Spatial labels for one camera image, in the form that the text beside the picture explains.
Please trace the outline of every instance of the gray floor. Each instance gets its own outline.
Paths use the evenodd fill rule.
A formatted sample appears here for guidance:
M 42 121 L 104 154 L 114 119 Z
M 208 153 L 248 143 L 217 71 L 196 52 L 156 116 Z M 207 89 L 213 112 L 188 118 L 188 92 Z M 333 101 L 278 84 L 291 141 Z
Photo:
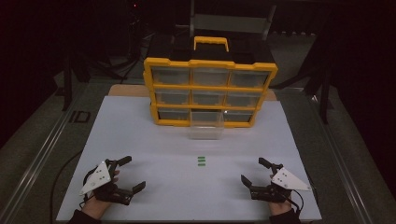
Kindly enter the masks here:
M 314 40 L 314 36 L 269 36 L 268 43 L 279 67 L 273 84 L 297 74 Z M 124 83 L 141 83 L 142 70 L 138 63 Z M 329 125 L 323 125 L 315 99 L 301 92 L 305 82 L 276 91 L 276 96 L 284 107 L 305 169 L 318 192 L 323 219 L 315 223 L 396 223 L 396 202 L 375 169 L 336 89 L 331 89 Z M 100 104 L 116 83 L 117 80 L 100 74 L 94 74 L 90 83 L 75 81 L 75 101 L 69 111 L 62 112 L 62 97 L 51 96 L 0 150 L 1 223 L 50 223 L 52 183 L 63 164 L 84 148 Z M 72 111 L 90 112 L 92 116 L 87 123 L 69 122 Z M 56 132 L 53 127 L 62 129 Z M 42 159 L 42 166 L 33 170 L 36 155 Z M 72 160 L 57 181 L 53 217 L 77 162 L 78 159 Z M 20 188 L 20 183 L 27 187 Z

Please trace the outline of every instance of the white tabletop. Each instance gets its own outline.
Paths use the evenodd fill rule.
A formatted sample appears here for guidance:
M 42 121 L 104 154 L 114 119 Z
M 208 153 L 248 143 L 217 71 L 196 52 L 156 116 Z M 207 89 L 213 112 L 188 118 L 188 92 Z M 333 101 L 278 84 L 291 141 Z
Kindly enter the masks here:
M 129 206 L 112 205 L 103 220 L 119 222 L 259 221 L 270 216 L 266 202 L 252 201 L 241 175 L 270 184 L 259 157 L 282 163 L 309 184 L 280 102 L 265 102 L 252 128 L 225 129 L 220 140 L 191 140 L 188 128 L 157 126 L 149 98 L 107 96 L 64 197 L 57 220 L 69 220 L 82 197 L 85 174 L 105 159 L 133 160 L 120 168 L 121 189 L 146 181 Z M 198 166 L 205 157 L 205 166 Z M 312 191 L 301 220 L 321 219 Z M 297 194 L 292 199 L 301 204 Z

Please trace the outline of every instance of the tool box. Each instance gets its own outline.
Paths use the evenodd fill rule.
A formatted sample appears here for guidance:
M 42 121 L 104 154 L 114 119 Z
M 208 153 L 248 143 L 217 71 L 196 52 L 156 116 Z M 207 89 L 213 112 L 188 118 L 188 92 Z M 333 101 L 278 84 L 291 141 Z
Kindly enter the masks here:
M 218 112 L 224 127 L 247 128 L 277 67 L 260 39 L 154 35 L 144 70 L 156 124 L 191 126 L 197 112 L 201 121 L 205 112 Z M 213 118 L 207 122 L 218 122 Z

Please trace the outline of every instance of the transparent drawer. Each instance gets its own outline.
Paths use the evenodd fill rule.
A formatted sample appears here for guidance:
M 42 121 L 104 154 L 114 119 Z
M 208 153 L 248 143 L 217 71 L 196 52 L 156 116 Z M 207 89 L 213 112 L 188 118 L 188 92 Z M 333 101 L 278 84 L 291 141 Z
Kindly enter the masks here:
M 192 109 L 190 114 L 190 138 L 219 139 L 224 130 L 221 110 Z
M 249 122 L 253 111 L 251 110 L 226 110 L 224 111 L 224 121 Z
M 222 105 L 225 91 L 191 91 L 194 105 Z
M 160 119 L 188 120 L 189 109 L 158 108 Z
M 242 92 L 229 91 L 227 93 L 227 106 L 247 106 L 254 107 L 257 105 L 262 94 L 260 92 Z
M 190 99 L 190 91 L 156 89 L 155 99 L 161 105 L 187 105 Z
M 198 67 L 192 69 L 192 83 L 201 86 L 227 85 L 229 70 L 225 68 Z
M 234 87 L 261 88 L 269 75 L 269 71 L 233 70 L 230 77 L 230 85 Z
M 151 67 L 153 82 L 156 84 L 188 85 L 190 68 Z

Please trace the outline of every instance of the carrying handle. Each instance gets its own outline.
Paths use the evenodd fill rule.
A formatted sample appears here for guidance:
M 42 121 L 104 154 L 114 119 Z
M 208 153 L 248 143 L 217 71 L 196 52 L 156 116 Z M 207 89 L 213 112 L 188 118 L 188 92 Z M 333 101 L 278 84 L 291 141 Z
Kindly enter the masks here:
M 213 37 L 213 36 L 195 36 L 194 37 L 194 50 L 197 48 L 197 43 L 201 44 L 223 44 L 225 50 L 228 52 L 227 38 Z

